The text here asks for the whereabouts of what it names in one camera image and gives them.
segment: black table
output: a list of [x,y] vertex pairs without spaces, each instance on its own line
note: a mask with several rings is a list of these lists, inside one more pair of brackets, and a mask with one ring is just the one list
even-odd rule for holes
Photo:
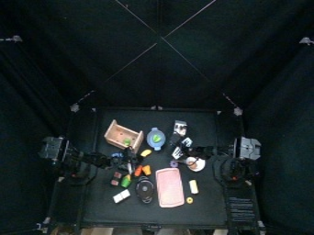
[[[145,140],[139,153],[153,148],[146,141],[151,128],[158,128],[170,139],[175,120],[187,123],[187,137],[193,139],[193,146],[230,145],[234,138],[242,135],[242,120],[231,111],[178,110],[166,109],[153,111],[146,109],[109,109],[88,108],[74,114],[68,127],[68,138],[78,149],[86,152],[99,151],[107,155],[121,149],[107,143],[105,133],[113,120],[129,129],[145,133]],[[174,146],[166,141],[161,151],[154,151],[143,164],[153,167],[150,176],[157,183],[155,172],[170,168]],[[183,182],[185,198],[193,196],[194,203],[187,202],[173,208],[163,208],[158,203],[158,192],[151,204],[145,204],[135,194],[133,182],[129,191],[131,197],[119,204],[113,197],[125,188],[111,186],[110,182],[117,169],[94,169],[95,178],[83,187],[63,183],[62,194],[56,203],[54,217],[58,221],[80,224],[82,227],[141,227],[141,228],[226,228],[227,215],[223,188],[214,177],[215,158],[206,161],[205,169],[195,173],[181,164],[179,171]],[[189,181],[195,179],[199,194],[190,193]]]

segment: white block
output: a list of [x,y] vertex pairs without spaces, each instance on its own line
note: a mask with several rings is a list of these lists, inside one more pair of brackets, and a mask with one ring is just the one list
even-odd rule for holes
[[121,195],[122,195],[123,199],[126,199],[127,197],[130,197],[131,194],[130,194],[129,189],[126,189],[126,190],[121,193]]
[[122,200],[123,200],[123,196],[122,196],[122,194],[119,194],[119,195],[117,195],[117,196],[114,196],[114,202],[115,203],[119,203]]
[[194,195],[197,195],[199,193],[199,188],[198,188],[197,180],[191,180],[190,181],[190,189],[191,189],[191,193]]

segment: black fabric enclosure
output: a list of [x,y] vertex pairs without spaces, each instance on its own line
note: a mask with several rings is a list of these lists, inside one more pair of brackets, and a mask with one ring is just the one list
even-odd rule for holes
[[[270,234],[314,234],[314,44],[300,43],[314,40],[313,10],[310,0],[2,0],[0,233],[38,234],[47,217],[44,137],[68,136],[84,151],[106,151],[96,140],[110,119],[138,128],[142,112],[170,112],[166,129],[178,111],[189,120],[195,113],[201,144],[229,144],[241,108],[242,134],[262,143],[262,222]],[[202,142],[198,131],[214,125],[217,138],[205,133]],[[99,171],[96,184],[107,177]],[[60,201],[80,200],[76,190]],[[94,196],[83,217],[98,223]],[[59,207],[62,220],[80,212]]]

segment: green toy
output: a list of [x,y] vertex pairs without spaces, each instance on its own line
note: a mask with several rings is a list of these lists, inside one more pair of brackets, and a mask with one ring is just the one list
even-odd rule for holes
[[130,146],[130,144],[131,144],[131,139],[125,138],[123,143],[125,143],[127,146]]
[[154,137],[153,137],[154,143],[159,143],[161,140],[162,140],[161,136],[159,135],[154,135]]

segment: toy fruit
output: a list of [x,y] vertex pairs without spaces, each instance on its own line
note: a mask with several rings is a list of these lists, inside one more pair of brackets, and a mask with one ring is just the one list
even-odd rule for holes
[[125,138],[123,143],[125,143],[127,146],[130,146],[130,144],[131,144],[131,139]]
[[191,198],[191,197],[187,198],[187,202],[189,202],[190,204],[193,204],[193,198]]
[[151,153],[153,153],[151,150],[145,150],[145,151],[142,152],[142,157],[147,157]]
[[146,175],[150,175],[150,174],[153,173],[153,172],[151,172],[151,166],[150,166],[150,165],[143,166],[142,170],[143,170],[143,173],[145,173]]
[[131,175],[127,174],[127,175],[123,177],[122,186],[123,186],[125,188],[127,188],[130,185],[131,185]]
[[153,137],[154,143],[159,143],[161,140],[162,140],[161,136],[159,135],[154,135],[154,137]]
[[137,177],[139,177],[141,174],[142,174],[142,165],[138,166],[134,175],[135,175]]

